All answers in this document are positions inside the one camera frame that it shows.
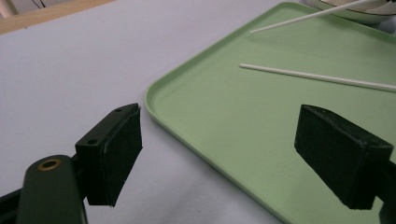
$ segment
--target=white table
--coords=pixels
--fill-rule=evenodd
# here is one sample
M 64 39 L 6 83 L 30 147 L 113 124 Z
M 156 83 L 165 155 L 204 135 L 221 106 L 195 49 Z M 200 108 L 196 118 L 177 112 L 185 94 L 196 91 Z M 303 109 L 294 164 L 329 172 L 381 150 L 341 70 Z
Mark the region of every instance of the white table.
M 156 124 L 148 85 L 259 16 L 276 0 L 117 0 L 0 35 L 0 195 L 74 144 L 112 109 L 142 106 L 143 150 L 100 223 L 281 223 Z M 380 27 L 394 33 L 395 21 Z

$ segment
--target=brass insert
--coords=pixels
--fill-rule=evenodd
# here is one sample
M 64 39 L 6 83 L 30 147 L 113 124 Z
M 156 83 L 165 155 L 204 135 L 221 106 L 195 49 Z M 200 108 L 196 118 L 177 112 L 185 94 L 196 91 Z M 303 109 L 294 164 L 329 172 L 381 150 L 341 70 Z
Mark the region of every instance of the brass insert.
M 61 165 L 61 160 L 59 160 L 59 159 L 50 159 L 50 160 L 41 162 L 37 166 L 37 170 L 39 170 L 39 171 L 48 171 L 48 170 L 55 169 L 59 165 Z

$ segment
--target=chopstick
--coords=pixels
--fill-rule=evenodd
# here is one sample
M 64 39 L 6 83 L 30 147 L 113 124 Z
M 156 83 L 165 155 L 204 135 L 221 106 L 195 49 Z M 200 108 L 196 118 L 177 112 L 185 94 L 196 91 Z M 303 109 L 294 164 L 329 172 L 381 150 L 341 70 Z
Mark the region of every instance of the chopstick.
M 364 4 L 375 2 L 375 1 L 378 1 L 378 0 L 359 0 L 359 1 L 356 1 L 356 2 L 351 2 L 351 3 L 345 4 L 345 5 L 341 5 L 339 7 L 333 7 L 333 8 L 327 9 L 327 10 L 323 10 L 323 11 L 320 11 L 320 12 L 316 12 L 316 13 L 313 13 L 313 14 L 302 16 L 302 17 L 299 17 L 299 18 L 296 18 L 296 19 L 292 19 L 292 20 L 289 20 L 289 21 L 282 21 L 280 23 L 276 23 L 276 24 L 273 24 L 273 25 L 265 26 L 265 27 L 262 27 L 260 29 L 252 30 L 252 31 L 250 31 L 250 33 L 251 34 L 258 33 L 258 32 L 261 32 L 261 31 L 269 30 L 269 29 L 272 29 L 272 28 L 276 28 L 276 27 L 279 27 L 279 26 L 286 25 L 286 24 L 295 23 L 297 21 L 304 21 L 304 20 L 307 20 L 307 19 L 311 19 L 311 18 L 315 18 L 315 17 L 320 17 L 320 16 L 332 14 L 334 12 L 337 12 L 337 11 L 340 11 L 340 10 L 343 10 L 343 9 L 346 9 L 346 8 L 360 6 L 360 5 L 364 5 Z
M 361 80 L 348 79 L 348 78 L 343 78 L 343 77 L 329 77 L 329 76 L 310 74 L 310 73 L 305 73 L 305 72 L 297 72 L 297 71 L 291 71 L 291 70 L 285 70 L 285 69 L 258 66 L 258 65 L 247 64 L 247 63 L 240 63 L 239 66 L 241 68 L 248 68 L 248 69 L 254 69 L 254 70 L 265 71 L 265 72 L 273 72 L 273 73 L 278 73 L 281 75 L 287 75 L 287 76 L 293 76 L 293 77 L 305 77 L 305 78 L 310 78 L 310 79 L 314 79 L 314 80 L 328 81 L 328 82 L 339 83 L 339 84 L 344 84 L 344 85 L 349 85 L 349 86 L 369 88 L 369 89 L 373 89 L 373 90 L 396 92 L 396 86 L 389 85 L 389 84 L 383 84 L 383 83 L 361 81 Z

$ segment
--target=bowl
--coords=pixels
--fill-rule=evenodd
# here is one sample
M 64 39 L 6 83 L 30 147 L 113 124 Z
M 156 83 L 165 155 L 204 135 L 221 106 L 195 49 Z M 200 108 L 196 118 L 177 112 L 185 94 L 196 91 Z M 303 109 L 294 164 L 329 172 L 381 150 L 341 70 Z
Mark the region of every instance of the bowl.
M 353 1 L 306 0 L 308 4 L 321 10 L 337 7 Z M 396 3 L 378 1 L 375 4 L 335 12 L 333 15 L 364 24 L 380 23 L 381 21 L 387 21 L 396 16 Z

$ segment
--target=light green tray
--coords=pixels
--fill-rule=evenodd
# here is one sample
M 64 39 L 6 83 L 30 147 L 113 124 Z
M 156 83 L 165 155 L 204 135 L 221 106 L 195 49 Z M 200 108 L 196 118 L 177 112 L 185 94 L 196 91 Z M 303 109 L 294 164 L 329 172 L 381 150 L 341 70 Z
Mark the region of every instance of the light green tray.
M 396 145 L 396 93 L 247 70 L 240 63 L 396 84 L 396 37 L 334 16 L 250 35 L 315 10 L 282 3 L 156 81 L 150 115 L 287 223 L 379 223 L 349 210 L 296 153 L 300 105 L 332 110 Z

